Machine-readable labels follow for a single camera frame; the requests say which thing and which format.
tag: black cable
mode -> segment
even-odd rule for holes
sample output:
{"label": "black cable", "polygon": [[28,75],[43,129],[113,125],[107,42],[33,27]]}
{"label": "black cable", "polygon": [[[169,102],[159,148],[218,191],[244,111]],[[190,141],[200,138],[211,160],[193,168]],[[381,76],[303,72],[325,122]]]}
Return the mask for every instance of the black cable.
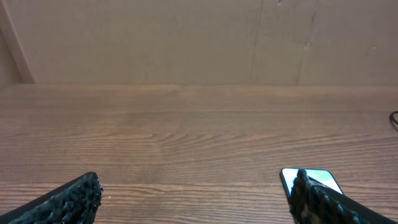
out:
{"label": "black cable", "polygon": [[396,125],[398,125],[398,121],[396,120],[396,118],[394,117],[395,114],[398,114],[398,111],[394,111],[390,114],[390,122],[391,124],[394,126],[394,128],[398,131],[398,128],[394,125],[394,123]]}

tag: wooden table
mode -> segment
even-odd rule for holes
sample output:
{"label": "wooden table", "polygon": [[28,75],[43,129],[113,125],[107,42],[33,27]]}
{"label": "wooden table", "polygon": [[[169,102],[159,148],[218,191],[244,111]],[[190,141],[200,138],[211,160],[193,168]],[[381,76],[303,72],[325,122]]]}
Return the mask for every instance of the wooden table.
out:
{"label": "wooden table", "polygon": [[94,171],[96,223],[293,223],[279,171],[332,171],[398,221],[396,86],[16,85],[0,213]]}

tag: black phone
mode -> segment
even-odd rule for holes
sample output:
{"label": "black phone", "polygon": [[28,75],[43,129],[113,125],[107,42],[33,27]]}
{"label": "black phone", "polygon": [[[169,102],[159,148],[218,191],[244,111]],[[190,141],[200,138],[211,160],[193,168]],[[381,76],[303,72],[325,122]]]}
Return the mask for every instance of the black phone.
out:
{"label": "black phone", "polygon": [[[283,168],[280,171],[280,178],[284,185],[286,196],[289,198],[292,193],[293,181],[297,177],[298,168]],[[337,184],[336,179],[328,170],[323,169],[305,169],[307,175],[319,183],[337,191],[344,195],[340,186]]]}

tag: phone screen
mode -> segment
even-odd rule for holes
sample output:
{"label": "phone screen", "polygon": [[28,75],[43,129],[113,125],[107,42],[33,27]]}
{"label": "phone screen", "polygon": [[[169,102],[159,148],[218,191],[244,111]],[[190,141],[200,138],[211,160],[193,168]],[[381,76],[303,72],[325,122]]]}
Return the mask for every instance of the phone screen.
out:
{"label": "phone screen", "polygon": [[[293,181],[297,177],[298,171],[299,169],[295,168],[283,168],[280,172],[289,196],[292,194]],[[343,194],[343,191],[340,189],[335,178],[329,171],[320,169],[305,169],[305,171],[307,171],[307,175],[309,177],[337,191],[338,193]]]}

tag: beige wall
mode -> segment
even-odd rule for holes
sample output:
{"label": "beige wall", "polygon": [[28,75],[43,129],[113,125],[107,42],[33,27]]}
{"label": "beige wall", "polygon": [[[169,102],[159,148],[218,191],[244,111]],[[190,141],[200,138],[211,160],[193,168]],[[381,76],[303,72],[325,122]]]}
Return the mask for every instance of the beige wall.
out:
{"label": "beige wall", "polygon": [[19,81],[14,61],[0,31],[0,90]]}
{"label": "beige wall", "polygon": [[36,83],[398,84],[397,0],[3,0]]}

